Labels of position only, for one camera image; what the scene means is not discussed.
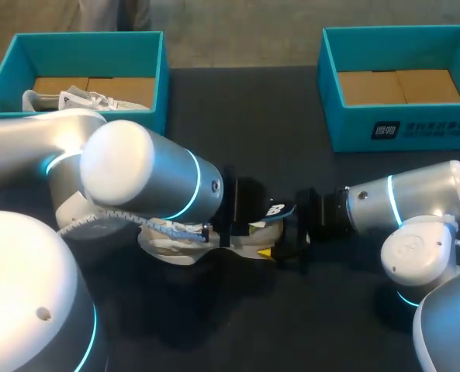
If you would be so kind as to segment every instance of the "robotic arm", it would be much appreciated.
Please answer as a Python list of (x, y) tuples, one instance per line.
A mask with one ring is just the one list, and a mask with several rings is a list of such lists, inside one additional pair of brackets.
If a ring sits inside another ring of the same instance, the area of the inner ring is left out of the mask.
[(424, 372), (460, 371), (460, 162), (300, 195), (299, 217), (312, 239), (395, 230), (383, 244), (382, 265), (399, 296), (417, 307), (413, 341), (420, 365)]
[[(231, 226), (266, 215), (268, 199), (259, 183), (220, 172), (135, 123), (104, 124), (99, 114), (80, 109), (0, 120), (0, 187), (45, 175), (60, 233), (76, 234), (83, 221), (93, 227), (78, 238), (106, 235), (128, 219), (161, 217), (210, 222), (220, 230), (220, 245), (229, 246)], [(400, 296), (420, 302), (413, 324), (420, 363), (425, 372), (460, 371), (458, 161), (328, 195), (300, 192), (297, 215), (299, 232), (312, 240), (395, 230), (383, 245), (382, 263)], [(4, 233), (7, 223), (15, 226), (11, 234)], [(28, 239), (21, 242), (23, 234)], [(36, 260), (40, 246), (47, 249)], [(16, 257), (11, 267), (7, 257)], [(28, 288), (31, 295), (17, 295)], [(101, 333), (64, 241), (42, 222), (0, 212), (0, 370), (102, 371), (107, 356)], [(56, 365), (56, 356), (66, 363)]]

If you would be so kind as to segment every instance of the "logo on box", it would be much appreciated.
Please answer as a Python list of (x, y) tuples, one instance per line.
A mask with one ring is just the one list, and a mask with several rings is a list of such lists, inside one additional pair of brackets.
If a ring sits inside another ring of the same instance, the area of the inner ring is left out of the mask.
[(400, 122), (376, 122), (372, 140), (393, 140), (399, 132)]

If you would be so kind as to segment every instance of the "white shoelace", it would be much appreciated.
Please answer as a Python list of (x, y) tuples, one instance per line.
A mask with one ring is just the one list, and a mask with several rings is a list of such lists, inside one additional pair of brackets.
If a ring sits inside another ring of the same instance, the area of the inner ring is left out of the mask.
[(94, 109), (100, 109), (101, 103), (106, 103), (109, 110), (117, 110), (118, 109), (118, 102), (114, 100), (114, 98), (106, 97), (97, 93), (95, 91), (91, 91), (90, 95), (92, 97), (92, 105)]

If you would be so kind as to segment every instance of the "sneaker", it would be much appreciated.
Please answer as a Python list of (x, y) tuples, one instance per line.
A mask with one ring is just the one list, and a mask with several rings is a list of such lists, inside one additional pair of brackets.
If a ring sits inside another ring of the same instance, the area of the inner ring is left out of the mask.
[(39, 95), (35, 91), (25, 91), (22, 95), (24, 112), (42, 112), (64, 109), (92, 109), (98, 111), (148, 110), (148, 107), (126, 101), (118, 101), (93, 91), (82, 91), (71, 86), (59, 95)]
[[(181, 223), (151, 219), (173, 233), (202, 233), (202, 225), (182, 225)], [(175, 265), (192, 265), (207, 252), (214, 249), (231, 250), (239, 256), (253, 259), (269, 259), (271, 247), (283, 233), (283, 222), (258, 222), (248, 227), (245, 236), (231, 236), (230, 247), (220, 248), (220, 236), (209, 226), (209, 241), (196, 242), (189, 239), (174, 239), (169, 235), (141, 226), (138, 243), (151, 256)]]

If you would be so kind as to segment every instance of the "cylindrical joint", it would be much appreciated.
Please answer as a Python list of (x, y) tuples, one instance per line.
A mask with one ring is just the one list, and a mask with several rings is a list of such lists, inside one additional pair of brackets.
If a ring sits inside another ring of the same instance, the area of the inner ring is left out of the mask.
[(460, 162), (436, 164), (350, 188), (354, 228), (396, 229), (419, 215), (453, 215), (460, 221)]
[(66, 243), (0, 211), (0, 371), (104, 372), (105, 336)]
[(460, 371), (460, 274), (421, 302), (413, 340), (425, 372)]
[(221, 174), (211, 163), (126, 120), (92, 135), (81, 179), (100, 205), (179, 222), (208, 221), (223, 197)]
[(383, 268), (406, 301), (419, 304), (428, 293), (457, 275), (456, 229), (449, 215), (415, 217), (383, 243)]

